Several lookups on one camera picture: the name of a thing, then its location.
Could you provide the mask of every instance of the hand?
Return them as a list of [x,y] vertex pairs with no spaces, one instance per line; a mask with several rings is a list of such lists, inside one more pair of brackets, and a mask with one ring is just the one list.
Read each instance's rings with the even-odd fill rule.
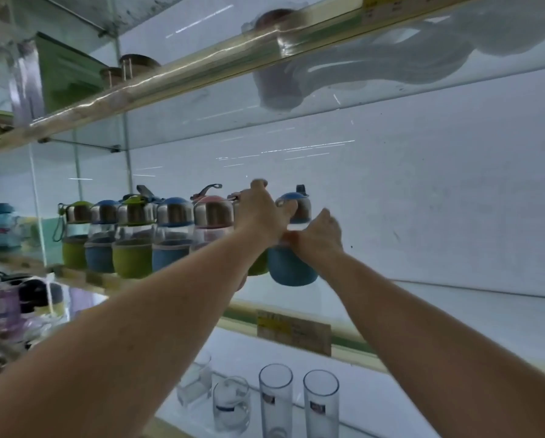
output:
[[292,250],[313,269],[318,270],[319,263],[327,255],[343,252],[341,245],[340,224],[327,209],[323,209],[304,231],[287,231],[283,241],[291,245]]
[[266,180],[253,180],[250,189],[239,194],[234,226],[237,230],[253,229],[264,237],[266,247],[271,247],[278,243],[298,205],[292,200],[277,207],[266,190],[267,184]]

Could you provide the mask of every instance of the forearm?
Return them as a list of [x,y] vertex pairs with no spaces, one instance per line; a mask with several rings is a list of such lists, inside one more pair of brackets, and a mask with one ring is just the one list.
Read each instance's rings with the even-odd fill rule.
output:
[[545,437],[545,375],[346,254],[317,269],[442,437]]
[[265,247],[258,233],[235,232],[37,346],[0,377],[0,437],[136,436]]

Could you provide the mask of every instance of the tall glass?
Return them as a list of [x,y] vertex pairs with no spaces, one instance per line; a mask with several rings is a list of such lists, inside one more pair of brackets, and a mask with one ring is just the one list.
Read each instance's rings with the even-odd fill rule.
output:
[[250,386],[242,377],[230,377],[213,388],[213,419],[217,432],[240,435],[250,424]]
[[211,355],[202,350],[177,384],[177,399],[183,407],[209,398],[211,391]]
[[263,438],[293,435],[293,373],[284,364],[269,364],[258,375]]
[[307,438],[337,438],[340,426],[340,382],[326,370],[312,370],[303,378]]

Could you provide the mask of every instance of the left hand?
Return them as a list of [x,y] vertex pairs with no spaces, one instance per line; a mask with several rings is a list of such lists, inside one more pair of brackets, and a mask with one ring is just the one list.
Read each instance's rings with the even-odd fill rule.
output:
[[250,189],[239,194],[234,225],[236,230],[255,230],[264,237],[268,248],[278,243],[298,205],[296,201],[289,200],[277,207],[266,190],[267,184],[266,180],[253,180]]

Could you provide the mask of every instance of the right hand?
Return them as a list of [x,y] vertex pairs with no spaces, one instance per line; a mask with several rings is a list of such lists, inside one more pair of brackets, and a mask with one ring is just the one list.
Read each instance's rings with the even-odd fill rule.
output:
[[282,240],[314,269],[323,258],[327,258],[327,254],[343,252],[340,225],[326,208],[304,231],[287,231]]

